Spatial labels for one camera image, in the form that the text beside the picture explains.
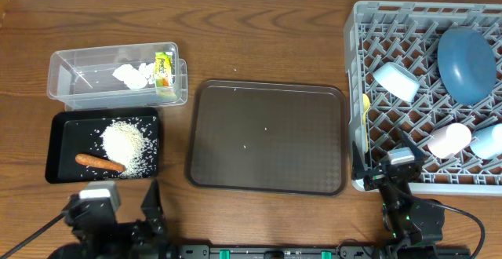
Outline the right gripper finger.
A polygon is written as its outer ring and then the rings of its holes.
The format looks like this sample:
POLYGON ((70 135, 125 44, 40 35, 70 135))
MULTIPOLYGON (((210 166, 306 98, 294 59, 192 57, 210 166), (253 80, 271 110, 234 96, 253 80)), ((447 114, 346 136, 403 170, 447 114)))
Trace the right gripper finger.
POLYGON ((364 162, 358 152, 357 144, 353 141, 351 144, 352 148, 352 170, 351 170, 351 179, 353 181, 363 180, 368 176, 367 171, 364 167, 364 162))
POLYGON ((424 161, 426 159, 425 154, 413 143, 413 141, 407 137, 406 132, 402 129, 399 130, 401 142, 404 147, 407 147, 414 155, 416 161, 424 161))

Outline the pink white cup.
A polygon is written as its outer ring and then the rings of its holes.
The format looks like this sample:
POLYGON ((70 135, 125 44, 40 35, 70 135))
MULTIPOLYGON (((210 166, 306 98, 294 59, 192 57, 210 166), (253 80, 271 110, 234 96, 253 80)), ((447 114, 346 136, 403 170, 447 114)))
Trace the pink white cup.
POLYGON ((435 157, 448 159, 467 147, 471 138, 471 131, 466 125, 452 123, 434 130, 427 147, 435 157))

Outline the orange carrot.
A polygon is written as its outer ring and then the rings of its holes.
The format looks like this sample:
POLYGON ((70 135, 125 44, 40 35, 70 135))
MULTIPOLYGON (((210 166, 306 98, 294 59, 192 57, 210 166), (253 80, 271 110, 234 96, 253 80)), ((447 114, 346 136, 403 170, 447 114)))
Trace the orange carrot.
POLYGON ((120 163, 97 158, 87 154, 77 154, 75 156, 75 161, 82 166, 89 166, 97 169, 113 170, 116 172, 124 172, 126 170, 126 168, 120 163))

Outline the cream plastic spoon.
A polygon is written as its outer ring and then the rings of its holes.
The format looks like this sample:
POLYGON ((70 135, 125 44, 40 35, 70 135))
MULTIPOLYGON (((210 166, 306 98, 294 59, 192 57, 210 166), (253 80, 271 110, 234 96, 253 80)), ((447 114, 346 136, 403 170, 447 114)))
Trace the cream plastic spoon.
POLYGON ((369 131, 368 131, 368 124, 367 124, 367 116, 368 116, 369 109, 371 107, 371 103, 370 103, 368 95, 365 93, 362 94, 362 103, 363 103, 362 123, 363 123, 364 134, 365 134, 365 145, 364 145, 363 150, 366 153, 369 150, 369 131))

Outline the light blue cup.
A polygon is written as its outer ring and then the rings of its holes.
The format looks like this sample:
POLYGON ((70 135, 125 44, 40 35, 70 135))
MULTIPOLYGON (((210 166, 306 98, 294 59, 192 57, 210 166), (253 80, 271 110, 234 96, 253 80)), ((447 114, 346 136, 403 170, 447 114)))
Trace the light blue cup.
POLYGON ((471 151, 480 159, 493 159, 501 154, 501 127, 496 124, 474 131, 470 144, 471 151))

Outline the light blue rice bowl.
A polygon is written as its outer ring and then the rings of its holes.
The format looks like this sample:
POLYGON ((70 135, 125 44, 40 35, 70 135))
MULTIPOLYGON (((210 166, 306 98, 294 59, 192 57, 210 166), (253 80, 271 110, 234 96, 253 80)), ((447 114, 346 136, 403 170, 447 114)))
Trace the light blue rice bowl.
POLYGON ((373 72, 374 79, 388 92, 406 102, 413 102, 420 87, 418 79, 405 67, 387 62, 373 72))

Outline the dark blue plate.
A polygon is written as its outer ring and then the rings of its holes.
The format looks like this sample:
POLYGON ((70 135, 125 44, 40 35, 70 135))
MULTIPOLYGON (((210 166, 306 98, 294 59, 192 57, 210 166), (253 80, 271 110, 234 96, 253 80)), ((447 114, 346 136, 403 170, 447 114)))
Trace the dark blue plate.
POLYGON ((441 80, 459 104, 488 97, 497 82, 497 67, 487 40, 475 30, 458 27, 442 34, 437 49, 441 80))

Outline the white tissue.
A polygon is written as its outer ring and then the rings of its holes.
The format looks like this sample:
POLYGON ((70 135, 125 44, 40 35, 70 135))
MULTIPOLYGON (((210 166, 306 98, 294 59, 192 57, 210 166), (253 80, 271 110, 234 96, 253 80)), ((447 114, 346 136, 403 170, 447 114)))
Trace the white tissue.
POLYGON ((116 68, 112 75, 124 82, 129 89, 143 89, 147 86, 147 79, 131 64, 123 64, 116 68))
POLYGON ((139 66, 139 72, 147 80, 148 85, 153 85, 155 83, 154 70, 155 70, 155 63, 150 63, 150 64, 142 63, 139 66))

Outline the yellow green snack wrapper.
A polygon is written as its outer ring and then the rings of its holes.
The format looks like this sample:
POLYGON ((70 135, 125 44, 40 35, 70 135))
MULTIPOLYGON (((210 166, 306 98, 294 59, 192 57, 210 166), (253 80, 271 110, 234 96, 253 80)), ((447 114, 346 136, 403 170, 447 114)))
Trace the yellow green snack wrapper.
POLYGON ((156 52, 155 66, 153 71, 156 93, 161 97, 169 99, 177 98, 176 91, 173 89, 175 75, 173 73, 173 53, 156 52))

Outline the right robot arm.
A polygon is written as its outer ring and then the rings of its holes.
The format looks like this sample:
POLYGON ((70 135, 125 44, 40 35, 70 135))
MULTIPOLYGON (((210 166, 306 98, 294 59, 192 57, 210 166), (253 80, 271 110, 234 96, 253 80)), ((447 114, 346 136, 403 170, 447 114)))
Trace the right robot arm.
POLYGON ((371 257, 437 258, 435 244, 443 238, 445 212, 438 202, 411 194, 409 183, 421 175, 425 154, 403 132, 400 136, 400 145, 371 170, 364 168, 357 145, 352 145, 351 178, 363 181, 366 191, 380 193, 384 227, 393 234, 371 257))

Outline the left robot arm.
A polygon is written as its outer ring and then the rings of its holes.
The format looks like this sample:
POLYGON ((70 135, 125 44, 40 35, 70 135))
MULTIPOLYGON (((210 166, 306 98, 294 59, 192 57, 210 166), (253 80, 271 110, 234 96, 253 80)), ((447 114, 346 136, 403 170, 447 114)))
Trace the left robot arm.
POLYGON ((153 180, 140 206, 145 219, 119 223, 121 205, 114 181, 94 181, 70 197, 63 208, 66 225, 77 243, 64 245, 51 258, 172 259, 178 255, 170 242, 158 182, 153 180))

